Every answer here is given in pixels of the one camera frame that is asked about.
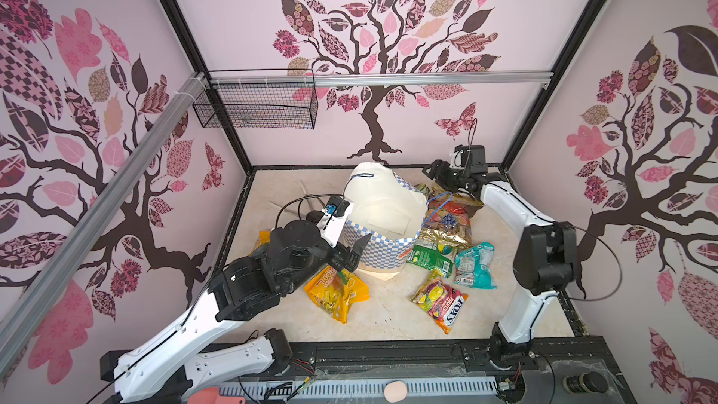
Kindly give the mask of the red gold fruit candy bag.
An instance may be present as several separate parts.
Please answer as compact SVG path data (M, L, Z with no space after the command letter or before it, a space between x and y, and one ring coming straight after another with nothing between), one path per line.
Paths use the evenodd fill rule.
M427 211L416 244L454 258L471 247L471 218L484 204L470 196L454 195L439 185L418 183Z

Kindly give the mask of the pink Fox's candy bag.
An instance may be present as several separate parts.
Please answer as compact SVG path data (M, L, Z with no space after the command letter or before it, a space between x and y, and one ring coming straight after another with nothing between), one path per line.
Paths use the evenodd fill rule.
M450 334L469 295L452 287L438 269L433 269L411 302L429 315L445 334Z

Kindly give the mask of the green Fox's candy bag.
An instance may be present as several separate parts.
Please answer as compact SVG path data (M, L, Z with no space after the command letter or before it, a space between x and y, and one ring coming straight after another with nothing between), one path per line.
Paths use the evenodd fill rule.
M454 262L438 250L415 245L407 262L429 271L438 270L445 278L450 278L454 271Z

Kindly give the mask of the blue checkered paper bag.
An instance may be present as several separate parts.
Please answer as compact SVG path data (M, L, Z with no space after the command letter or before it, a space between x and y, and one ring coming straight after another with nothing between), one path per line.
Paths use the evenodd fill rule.
M374 162L353 170L343 194L353 208L340 240L352 246L369 237L358 269L382 281L398 276L424 226L426 195L394 170Z

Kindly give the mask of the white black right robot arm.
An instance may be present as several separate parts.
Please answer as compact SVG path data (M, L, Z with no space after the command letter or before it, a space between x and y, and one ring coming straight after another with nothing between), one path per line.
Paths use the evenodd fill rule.
M508 368L529 356L535 326L560 293L581 278L576 230L522 198L505 174L491 170L482 146L459 145L448 161L437 159L423 173L449 193L479 200L519 237L512 262L517 286L488 348L492 364Z

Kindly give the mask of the teal snack packet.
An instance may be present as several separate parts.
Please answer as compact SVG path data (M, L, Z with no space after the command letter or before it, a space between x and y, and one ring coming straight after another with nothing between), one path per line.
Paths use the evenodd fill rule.
M460 252L455 258L454 283L482 290L496 289L490 270L494 254L495 247L488 242Z

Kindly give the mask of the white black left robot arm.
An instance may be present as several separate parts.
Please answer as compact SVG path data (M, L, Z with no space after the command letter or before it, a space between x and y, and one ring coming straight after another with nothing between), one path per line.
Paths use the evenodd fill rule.
M352 247L338 240L344 218L294 220L274 229L269 243L213 277L196 303L142 346L101 360L113 387L109 403L183 403L190 396L247 374L283 371L293 356L283 331L269 329L254 340L209 351L225 334L277 307L324 267L353 272L369 235Z

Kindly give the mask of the yellow mango snack bag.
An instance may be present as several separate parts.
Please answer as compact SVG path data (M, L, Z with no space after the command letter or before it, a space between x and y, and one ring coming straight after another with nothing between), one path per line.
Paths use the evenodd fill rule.
M370 300L368 285L346 269L327 266L305 285L309 299L335 321L348 323L350 310L355 303Z

